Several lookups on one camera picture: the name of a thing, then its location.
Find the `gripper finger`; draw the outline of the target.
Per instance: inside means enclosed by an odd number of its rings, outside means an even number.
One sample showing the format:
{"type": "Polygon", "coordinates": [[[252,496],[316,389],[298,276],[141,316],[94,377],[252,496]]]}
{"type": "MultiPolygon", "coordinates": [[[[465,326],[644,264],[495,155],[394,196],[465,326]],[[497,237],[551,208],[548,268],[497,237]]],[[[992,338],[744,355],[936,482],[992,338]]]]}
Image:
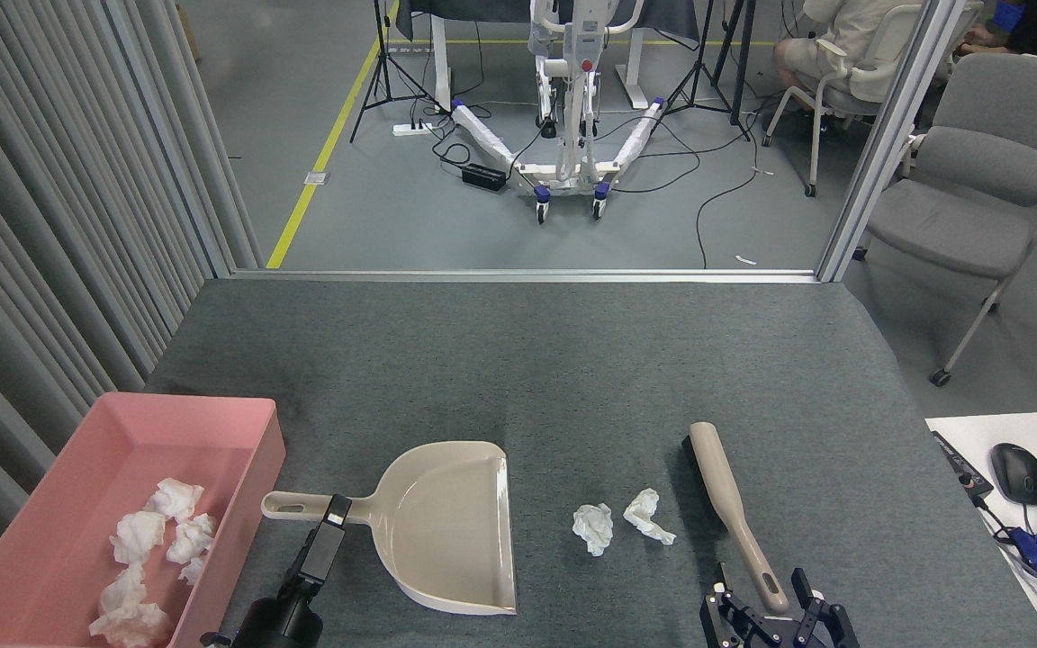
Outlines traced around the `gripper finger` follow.
{"type": "Polygon", "coordinates": [[[717,562],[712,590],[700,608],[708,647],[777,647],[769,619],[761,611],[738,603],[727,586],[725,566],[717,562]]]}
{"type": "Polygon", "coordinates": [[[826,603],[826,599],[810,587],[802,567],[791,573],[791,586],[802,608],[801,619],[791,632],[793,647],[826,647],[815,635],[819,624],[826,628],[832,647],[860,647],[846,607],[826,603]]]}

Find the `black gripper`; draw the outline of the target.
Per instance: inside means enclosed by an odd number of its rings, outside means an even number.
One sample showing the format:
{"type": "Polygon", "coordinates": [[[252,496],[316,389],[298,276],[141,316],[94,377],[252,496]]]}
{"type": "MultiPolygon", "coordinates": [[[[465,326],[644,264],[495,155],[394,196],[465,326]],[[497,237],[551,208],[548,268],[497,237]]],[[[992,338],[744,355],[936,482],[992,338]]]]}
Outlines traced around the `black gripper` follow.
{"type": "Polygon", "coordinates": [[[310,607],[340,550],[351,498],[334,495],[323,520],[306,537],[281,586],[281,596],[248,607],[230,647],[317,647],[324,623],[310,607]]]}

